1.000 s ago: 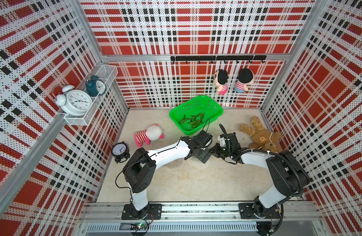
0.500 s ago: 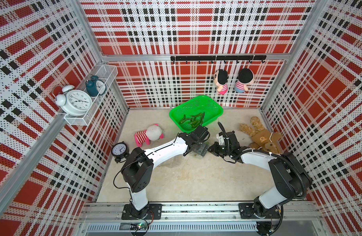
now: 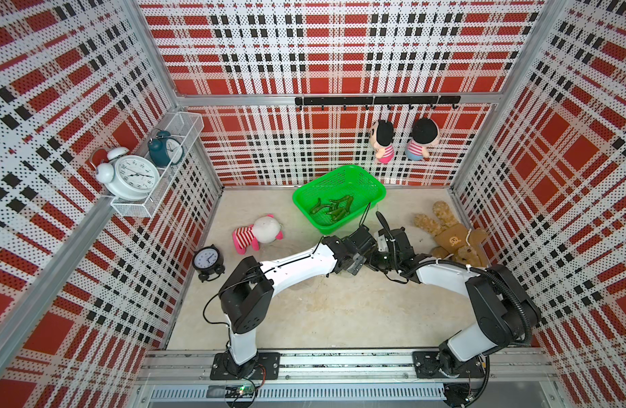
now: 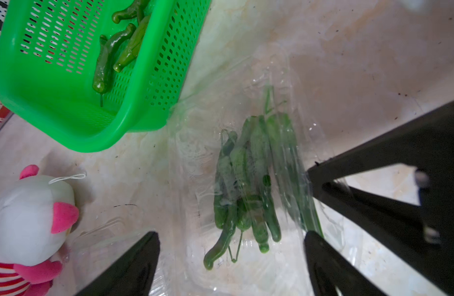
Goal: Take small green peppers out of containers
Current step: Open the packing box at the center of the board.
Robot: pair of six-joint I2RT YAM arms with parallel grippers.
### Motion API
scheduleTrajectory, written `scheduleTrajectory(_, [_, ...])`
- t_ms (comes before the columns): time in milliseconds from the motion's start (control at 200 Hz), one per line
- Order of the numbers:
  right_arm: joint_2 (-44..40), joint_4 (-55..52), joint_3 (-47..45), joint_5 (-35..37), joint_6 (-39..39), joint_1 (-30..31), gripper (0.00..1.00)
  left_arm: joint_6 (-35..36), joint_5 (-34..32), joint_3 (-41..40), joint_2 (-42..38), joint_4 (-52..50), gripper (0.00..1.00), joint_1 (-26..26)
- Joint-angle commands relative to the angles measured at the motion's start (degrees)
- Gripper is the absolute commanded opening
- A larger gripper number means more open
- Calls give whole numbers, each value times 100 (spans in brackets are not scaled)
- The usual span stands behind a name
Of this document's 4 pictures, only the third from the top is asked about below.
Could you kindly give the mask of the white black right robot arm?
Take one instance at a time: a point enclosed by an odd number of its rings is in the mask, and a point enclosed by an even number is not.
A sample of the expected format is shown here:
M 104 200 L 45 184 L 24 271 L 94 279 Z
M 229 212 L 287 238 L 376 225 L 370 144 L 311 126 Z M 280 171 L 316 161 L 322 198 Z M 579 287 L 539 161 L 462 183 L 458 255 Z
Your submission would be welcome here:
M 403 228 L 374 234 L 376 248 L 370 253 L 373 270 L 467 297 L 476 322 L 441 343 L 438 364 L 452 375 L 459 367 L 510 345 L 528 346 L 532 330 L 541 320 L 540 310 L 522 285 L 503 265 L 490 268 L 460 263 L 447 256 L 417 254 Z

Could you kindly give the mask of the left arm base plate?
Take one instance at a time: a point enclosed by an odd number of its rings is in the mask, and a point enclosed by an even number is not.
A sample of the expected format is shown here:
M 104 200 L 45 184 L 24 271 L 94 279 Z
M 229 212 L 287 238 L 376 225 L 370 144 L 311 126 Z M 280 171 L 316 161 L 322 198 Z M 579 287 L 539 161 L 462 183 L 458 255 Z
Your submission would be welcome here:
M 216 354 L 209 378 L 213 381 L 241 380 L 276 380 L 280 370 L 281 354 L 277 352 L 259 352 L 248 362 L 238 365 L 231 352 Z

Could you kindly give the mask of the small green pepper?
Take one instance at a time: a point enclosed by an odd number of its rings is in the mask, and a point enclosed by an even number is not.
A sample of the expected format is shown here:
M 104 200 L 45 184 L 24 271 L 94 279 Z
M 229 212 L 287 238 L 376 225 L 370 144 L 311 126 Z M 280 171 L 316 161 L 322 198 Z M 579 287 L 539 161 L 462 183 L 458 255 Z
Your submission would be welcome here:
M 346 200 L 331 203 L 327 214 L 333 223 L 340 221 L 350 214 L 352 201 L 353 199 L 349 197 Z
M 325 208 L 328 208 L 328 204 L 323 203 L 322 199 L 318 198 L 316 205 L 310 210 L 310 214 L 317 214 Z

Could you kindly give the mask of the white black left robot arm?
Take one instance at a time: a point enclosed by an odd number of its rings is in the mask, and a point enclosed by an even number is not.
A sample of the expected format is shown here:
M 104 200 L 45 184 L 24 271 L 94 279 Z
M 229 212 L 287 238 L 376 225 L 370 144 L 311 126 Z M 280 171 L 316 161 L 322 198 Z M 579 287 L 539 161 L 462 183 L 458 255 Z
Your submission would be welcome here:
M 279 293 L 318 276 L 347 271 L 355 275 L 378 243 L 362 225 L 344 238 L 323 236 L 306 251 L 259 262 L 244 258 L 219 289 L 218 297 L 229 333 L 228 354 L 239 367 L 256 359 L 256 330 Z

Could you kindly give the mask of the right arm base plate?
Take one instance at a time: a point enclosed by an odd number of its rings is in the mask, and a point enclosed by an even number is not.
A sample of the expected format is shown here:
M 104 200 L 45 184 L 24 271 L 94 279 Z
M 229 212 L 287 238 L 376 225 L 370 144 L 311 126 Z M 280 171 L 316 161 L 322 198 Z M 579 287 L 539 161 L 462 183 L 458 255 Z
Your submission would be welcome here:
M 485 368 L 477 357 L 460 361 L 449 353 L 438 350 L 413 352 L 413 368 L 419 379 L 481 379 L 485 377 Z

